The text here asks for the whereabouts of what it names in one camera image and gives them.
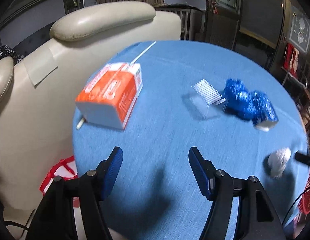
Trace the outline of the clear plastic tray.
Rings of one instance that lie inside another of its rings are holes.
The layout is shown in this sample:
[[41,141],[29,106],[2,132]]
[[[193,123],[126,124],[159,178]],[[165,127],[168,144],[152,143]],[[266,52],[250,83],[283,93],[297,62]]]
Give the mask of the clear plastic tray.
[[192,89],[182,96],[186,109],[197,120],[210,120],[220,117],[227,105],[221,92],[206,79],[198,81]]

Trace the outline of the white paper ball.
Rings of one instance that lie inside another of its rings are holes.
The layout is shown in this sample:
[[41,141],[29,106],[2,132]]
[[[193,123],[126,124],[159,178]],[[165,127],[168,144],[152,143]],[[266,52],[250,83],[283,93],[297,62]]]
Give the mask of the white paper ball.
[[272,178],[280,178],[291,158],[290,148],[281,148],[271,153],[267,159],[269,174]]

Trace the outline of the blue snack bag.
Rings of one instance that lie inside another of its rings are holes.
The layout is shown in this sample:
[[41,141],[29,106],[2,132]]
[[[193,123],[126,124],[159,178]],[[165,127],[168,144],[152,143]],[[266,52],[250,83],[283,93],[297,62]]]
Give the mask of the blue snack bag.
[[248,90],[241,80],[228,79],[223,93],[227,100],[226,110],[240,119],[251,121],[256,129],[268,132],[279,122],[267,94]]

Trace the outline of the red white gift bag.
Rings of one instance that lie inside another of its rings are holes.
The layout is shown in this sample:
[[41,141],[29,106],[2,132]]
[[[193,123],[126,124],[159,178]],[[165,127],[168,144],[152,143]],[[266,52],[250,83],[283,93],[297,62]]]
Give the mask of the red white gift bag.
[[39,190],[43,194],[46,194],[50,184],[56,176],[62,177],[64,180],[72,180],[78,178],[75,157],[72,155],[66,159],[61,159],[55,164],[47,173],[43,182],[41,183]]

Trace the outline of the white cigarette butt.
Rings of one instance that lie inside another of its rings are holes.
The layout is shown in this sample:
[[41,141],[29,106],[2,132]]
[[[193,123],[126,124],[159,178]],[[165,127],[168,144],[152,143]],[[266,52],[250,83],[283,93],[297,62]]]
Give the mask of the white cigarette butt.
[[76,129],[79,130],[82,127],[82,125],[85,123],[85,121],[86,121],[85,118],[82,117],[80,121],[77,123]]

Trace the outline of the blue round table cloth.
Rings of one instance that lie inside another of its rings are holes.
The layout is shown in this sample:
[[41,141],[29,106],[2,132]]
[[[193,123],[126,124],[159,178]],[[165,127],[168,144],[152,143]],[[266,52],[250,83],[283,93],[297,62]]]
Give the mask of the blue round table cloth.
[[[146,42],[132,45],[111,62],[131,62],[145,48]],[[200,193],[189,165],[192,146],[233,177],[258,177],[279,218],[290,222],[298,213],[296,198],[308,168],[290,159],[280,179],[266,170],[272,152],[308,148],[299,111],[284,87],[250,59],[208,43],[158,41],[137,62],[144,86],[126,128],[85,123],[73,129],[79,174],[96,168],[115,146],[122,148],[114,188],[101,203],[107,225],[128,239],[198,239],[211,202]],[[260,131],[228,113],[204,121],[190,114],[182,96],[195,83],[206,79],[222,90],[229,78],[268,95],[279,118],[272,129]]]

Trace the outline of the orange white carton box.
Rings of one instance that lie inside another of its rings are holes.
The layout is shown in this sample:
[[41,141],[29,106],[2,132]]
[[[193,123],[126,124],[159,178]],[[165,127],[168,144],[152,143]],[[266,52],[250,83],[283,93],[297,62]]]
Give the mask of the orange white carton box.
[[139,63],[108,63],[78,94],[76,107],[87,122],[125,129],[142,88]]

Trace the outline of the cream leather sofa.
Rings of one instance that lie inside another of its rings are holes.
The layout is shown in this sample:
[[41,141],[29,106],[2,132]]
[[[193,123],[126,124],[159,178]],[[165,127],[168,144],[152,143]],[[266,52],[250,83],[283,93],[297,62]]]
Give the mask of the cream leather sofa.
[[179,40],[181,20],[144,2],[113,2],[57,20],[47,42],[0,60],[0,239],[28,230],[50,169],[73,155],[75,99],[89,77],[133,44]]

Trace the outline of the white thin stick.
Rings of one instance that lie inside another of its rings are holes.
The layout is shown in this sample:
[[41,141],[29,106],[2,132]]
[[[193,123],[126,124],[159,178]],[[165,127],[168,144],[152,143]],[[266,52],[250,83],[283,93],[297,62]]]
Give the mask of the white thin stick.
[[130,64],[135,64],[150,48],[156,44],[156,41],[152,42],[147,48],[145,48],[135,59],[133,59]]

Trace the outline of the red plastic mesh basket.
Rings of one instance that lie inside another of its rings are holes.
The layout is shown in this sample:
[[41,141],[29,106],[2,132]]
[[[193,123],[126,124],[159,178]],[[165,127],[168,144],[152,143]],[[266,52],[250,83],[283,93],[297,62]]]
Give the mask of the red plastic mesh basket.
[[301,213],[308,215],[310,213],[310,174],[305,187],[306,192],[302,195],[298,204]]

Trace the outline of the red clothes on rack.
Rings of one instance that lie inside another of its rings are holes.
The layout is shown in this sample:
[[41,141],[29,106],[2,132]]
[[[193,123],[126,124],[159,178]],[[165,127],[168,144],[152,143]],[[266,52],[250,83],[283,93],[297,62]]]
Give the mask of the red clothes on rack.
[[299,61],[299,50],[292,44],[287,43],[284,53],[283,68],[287,70],[293,77],[297,77]]

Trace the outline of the white wooden crib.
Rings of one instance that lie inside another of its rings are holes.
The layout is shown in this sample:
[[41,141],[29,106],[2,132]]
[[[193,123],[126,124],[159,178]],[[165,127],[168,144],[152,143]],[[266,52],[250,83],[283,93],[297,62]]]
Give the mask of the white wooden crib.
[[181,19],[181,40],[196,41],[196,35],[201,32],[204,11],[187,4],[156,5],[158,11],[177,14]]

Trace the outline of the black white patterned cushion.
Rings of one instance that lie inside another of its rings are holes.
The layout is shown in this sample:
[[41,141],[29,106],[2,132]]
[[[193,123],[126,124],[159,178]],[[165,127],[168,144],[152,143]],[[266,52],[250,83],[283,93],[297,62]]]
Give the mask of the black white patterned cushion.
[[22,60],[22,57],[7,45],[0,47],[0,60],[5,57],[13,58],[15,64],[18,64]]

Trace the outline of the dark wooden door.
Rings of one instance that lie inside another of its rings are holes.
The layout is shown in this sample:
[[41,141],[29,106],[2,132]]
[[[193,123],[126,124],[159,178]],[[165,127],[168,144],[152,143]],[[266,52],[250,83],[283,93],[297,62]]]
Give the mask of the dark wooden door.
[[203,41],[234,50],[242,0],[206,0]]

